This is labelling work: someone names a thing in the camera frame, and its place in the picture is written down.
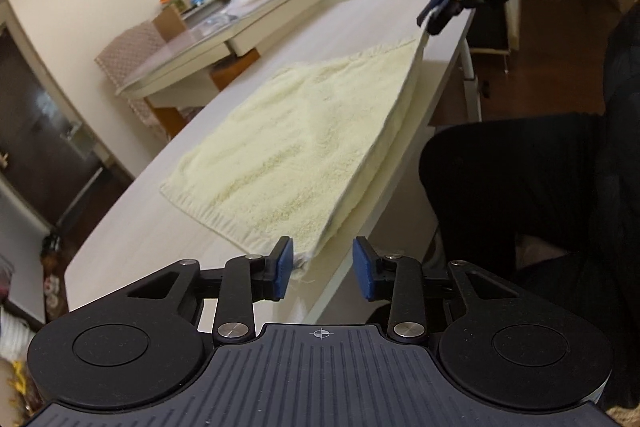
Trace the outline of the dark wooden door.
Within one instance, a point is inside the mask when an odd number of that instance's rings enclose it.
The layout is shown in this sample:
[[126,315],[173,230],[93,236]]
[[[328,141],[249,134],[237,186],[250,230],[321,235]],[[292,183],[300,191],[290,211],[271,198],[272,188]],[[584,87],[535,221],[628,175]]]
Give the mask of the dark wooden door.
[[43,89],[11,34],[1,31],[1,174],[49,225],[58,225],[96,181],[93,150],[66,139],[72,125]]

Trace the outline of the orange lid jar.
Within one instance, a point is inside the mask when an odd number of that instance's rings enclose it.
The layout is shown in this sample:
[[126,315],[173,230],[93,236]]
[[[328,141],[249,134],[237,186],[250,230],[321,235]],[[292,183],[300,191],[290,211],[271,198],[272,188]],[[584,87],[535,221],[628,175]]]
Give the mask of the orange lid jar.
[[184,0],[160,0],[160,5],[163,9],[167,9],[168,6],[173,6],[179,13],[186,12],[188,9]]

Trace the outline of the cream yellow terry towel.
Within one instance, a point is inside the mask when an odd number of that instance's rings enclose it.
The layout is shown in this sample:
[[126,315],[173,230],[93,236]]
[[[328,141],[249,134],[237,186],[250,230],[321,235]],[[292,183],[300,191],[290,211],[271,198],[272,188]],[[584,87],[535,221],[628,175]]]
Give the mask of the cream yellow terry towel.
[[304,272],[363,198],[416,90],[418,38],[278,70],[160,184],[247,254],[282,236]]

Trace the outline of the quilted beige chair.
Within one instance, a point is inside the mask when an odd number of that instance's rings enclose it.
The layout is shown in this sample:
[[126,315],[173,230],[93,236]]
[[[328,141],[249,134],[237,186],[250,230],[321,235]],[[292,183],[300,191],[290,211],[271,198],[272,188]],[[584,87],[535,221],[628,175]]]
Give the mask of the quilted beige chair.
[[[125,86],[126,79],[136,69],[165,44],[155,25],[144,22],[112,40],[94,61],[113,86],[119,89]],[[128,100],[127,104],[145,127],[166,142],[200,113],[197,107],[154,108],[146,100]]]

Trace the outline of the cream dining table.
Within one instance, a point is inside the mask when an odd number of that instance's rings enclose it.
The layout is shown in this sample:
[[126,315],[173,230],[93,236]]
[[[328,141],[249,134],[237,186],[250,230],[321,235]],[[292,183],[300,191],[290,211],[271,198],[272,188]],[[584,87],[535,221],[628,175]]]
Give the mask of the cream dining table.
[[117,94],[142,101],[170,135],[186,123],[183,107],[204,107],[243,70],[316,14],[348,0],[268,0],[216,32],[198,25],[145,61]]

